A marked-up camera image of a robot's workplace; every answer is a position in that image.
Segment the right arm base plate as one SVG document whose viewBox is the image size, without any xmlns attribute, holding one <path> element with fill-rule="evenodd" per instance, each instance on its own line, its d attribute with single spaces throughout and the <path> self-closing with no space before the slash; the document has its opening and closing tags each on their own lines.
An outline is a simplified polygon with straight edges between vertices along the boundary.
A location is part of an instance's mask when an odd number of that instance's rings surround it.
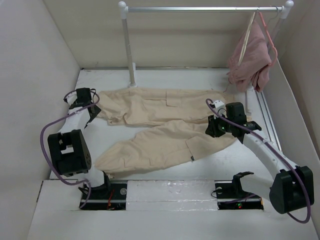
<svg viewBox="0 0 320 240">
<path fill-rule="evenodd" d="M 217 208 L 222 210 L 264 210 L 262 199 L 250 192 L 236 188 L 232 181 L 215 181 L 211 196 L 217 200 Z"/>
</svg>

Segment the beige trousers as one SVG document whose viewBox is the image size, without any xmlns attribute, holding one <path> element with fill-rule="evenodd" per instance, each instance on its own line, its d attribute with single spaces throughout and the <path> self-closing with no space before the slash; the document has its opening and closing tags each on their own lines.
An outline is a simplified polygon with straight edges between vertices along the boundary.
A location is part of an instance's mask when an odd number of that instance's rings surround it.
<svg viewBox="0 0 320 240">
<path fill-rule="evenodd" d="M 232 94 L 195 89 L 126 88 L 99 92 L 99 118 L 110 126 L 141 127 L 133 138 L 115 143 L 95 161 L 112 177 L 164 170 L 200 160 L 235 142 L 206 134 L 212 111 L 207 99 L 232 103 Z"/>
</svg>

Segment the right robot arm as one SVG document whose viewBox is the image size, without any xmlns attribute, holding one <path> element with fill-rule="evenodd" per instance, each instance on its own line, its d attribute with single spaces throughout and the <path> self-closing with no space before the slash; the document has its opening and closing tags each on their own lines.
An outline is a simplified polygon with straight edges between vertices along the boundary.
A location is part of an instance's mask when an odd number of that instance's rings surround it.
<svg viewBox="0 0 320 240">
<path fill-rule="evenodd" d="M 290 215 L 292 211 L 306 208 L 307 215 L 302 223 L 307 223 L 315 202 L 312 170 L 307 166 L 298 166 L 275 149 L 260 125 L 247 120 L 242 103 L 225 104 L 209 98 L 205 102 L 213 113 L 208 117 L 205 133 L 213 138 L 231 134 L 255 154 L 272 177 L 268 180 L 250 171 L 240 172 L 233 176 L 232 193 L 237 197 L 247 193 L 263 197 L 279 214 Z"/>
</svg>

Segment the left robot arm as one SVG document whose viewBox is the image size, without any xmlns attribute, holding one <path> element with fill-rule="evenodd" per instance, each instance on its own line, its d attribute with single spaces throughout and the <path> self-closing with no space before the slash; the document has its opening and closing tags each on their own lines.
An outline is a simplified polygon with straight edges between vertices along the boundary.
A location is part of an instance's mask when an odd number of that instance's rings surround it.
<svg viewBox="0 0 320 240">
<path fill-rule="evenodd" d="M 47 137 L 49 165 L 68 185 L 75 177 L 85 199 L 107 198 L 112 191 L 110 180 L 94 166 L 84 137 L 85 128 L 101 112 L 100 97 L 94 88 L 83 87 L 67 93 L 63 100 L 68 104 L 68 114 L 61 118 L 64 124 Z"/>
</svg>

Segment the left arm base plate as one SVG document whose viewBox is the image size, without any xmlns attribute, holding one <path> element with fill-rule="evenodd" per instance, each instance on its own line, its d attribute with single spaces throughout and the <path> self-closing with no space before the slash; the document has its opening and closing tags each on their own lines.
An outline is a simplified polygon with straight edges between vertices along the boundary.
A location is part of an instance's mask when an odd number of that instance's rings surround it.
<svg viewBox="0 0 320 240">
<path fill-rule="evenodd" d="M 127 203 L 127 188 L 125 182 L 112 182 L 110 189 L 105 185 L 93 187 L 86 201 L 89 188 L 79 187 L 81 192 L 79 208 L 84 211 L 124 211 Z"/>
</svg>

